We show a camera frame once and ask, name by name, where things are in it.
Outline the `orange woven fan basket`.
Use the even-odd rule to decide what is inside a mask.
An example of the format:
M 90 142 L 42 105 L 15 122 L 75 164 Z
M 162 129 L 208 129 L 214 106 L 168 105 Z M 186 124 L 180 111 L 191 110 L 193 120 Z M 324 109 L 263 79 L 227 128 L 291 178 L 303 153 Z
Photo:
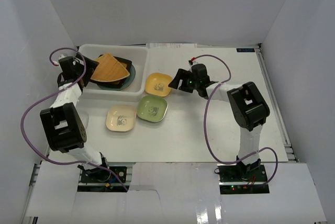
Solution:
M 96 59 L 98 66 L 91 76 L 91 81 L 109 83 L 127 78 L 130 72 L 112 54 L 105 53 Z

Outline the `yellow square panda dish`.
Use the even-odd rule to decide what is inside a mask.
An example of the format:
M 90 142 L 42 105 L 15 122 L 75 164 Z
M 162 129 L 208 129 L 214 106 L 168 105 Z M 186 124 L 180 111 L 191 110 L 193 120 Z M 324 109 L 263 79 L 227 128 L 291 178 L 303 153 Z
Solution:
M 169 87 L 172 77 L 163 73 L 152 73 L 147 77 L 145 92 L 151 95 L 166 97 L 171 92 Z

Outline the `blue-grey round plate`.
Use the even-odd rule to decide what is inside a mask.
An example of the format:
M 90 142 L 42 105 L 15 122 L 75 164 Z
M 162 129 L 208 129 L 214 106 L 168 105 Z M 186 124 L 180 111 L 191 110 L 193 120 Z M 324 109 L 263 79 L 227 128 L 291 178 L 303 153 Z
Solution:
M 132 84 L 135 77 L 136 77 L 136 69 L 133 65 L 131 65 L 130 76 L 125 79 L 125 82 L 123 83 L 122 86 L 120 86 L 120 87 L 107 87 L 105 85 L 99 85 L 98 84 L 98 87 L 102 90 L 108 90 L 108 91 L 122 91 L 122 90 L 125 90 L 126 88 L 128 88 Z

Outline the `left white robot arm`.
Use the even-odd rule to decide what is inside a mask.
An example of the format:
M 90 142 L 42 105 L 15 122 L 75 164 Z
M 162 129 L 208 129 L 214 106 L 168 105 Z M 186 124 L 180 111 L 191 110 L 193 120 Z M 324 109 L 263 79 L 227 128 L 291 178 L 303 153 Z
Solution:
M 86 127 L 89 116 L 79 114 L 76 104 L 89 83 L 98 62 L 79 54 L 59 58 L 62 72 L 57 78 L 60 93 L 48 109 L 40 112 L 40 119 L 52 151 L 70 155 L 82 164 L 78 167 L 90 178 L 104 182 L 110 177 L 110 168 L 102 153 L 87 143 Z

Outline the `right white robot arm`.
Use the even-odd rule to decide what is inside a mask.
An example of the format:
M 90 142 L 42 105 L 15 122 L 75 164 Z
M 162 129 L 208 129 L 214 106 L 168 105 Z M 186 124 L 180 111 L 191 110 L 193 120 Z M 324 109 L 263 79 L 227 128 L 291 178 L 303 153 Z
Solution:
M 237 177 L 247 182 L 255 176 L 261 165 L 259 156 L 260 133 L 270 109 L 256 84 L 228 85 L 212 81 L 204 64 L 193 64 L 189 70 L 178 69 L 169 87 L 192 93 L 196 90 L 200 97 L 207 100 L 204 112 L 203 129 L 206 146 L 212 157 L 224 165 L 235 165 Z M 240 127 L 240 147 L 233 162 L 219 160 L 213 153 L 207 134 L 207 114 L 211 100 L 230 104 L 233 117 Z

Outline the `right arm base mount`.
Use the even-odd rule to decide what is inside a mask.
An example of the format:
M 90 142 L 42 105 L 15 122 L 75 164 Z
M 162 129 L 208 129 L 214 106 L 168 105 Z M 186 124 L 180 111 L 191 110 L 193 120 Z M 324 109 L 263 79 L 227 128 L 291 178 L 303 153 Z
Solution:
M 219 181 L 222 183 L 265 183 L 267 174 L 264 165 L 255 169 L 248 174 L 243 174 L 235 165 L 222 165 L 214 170 L 219 175 Z

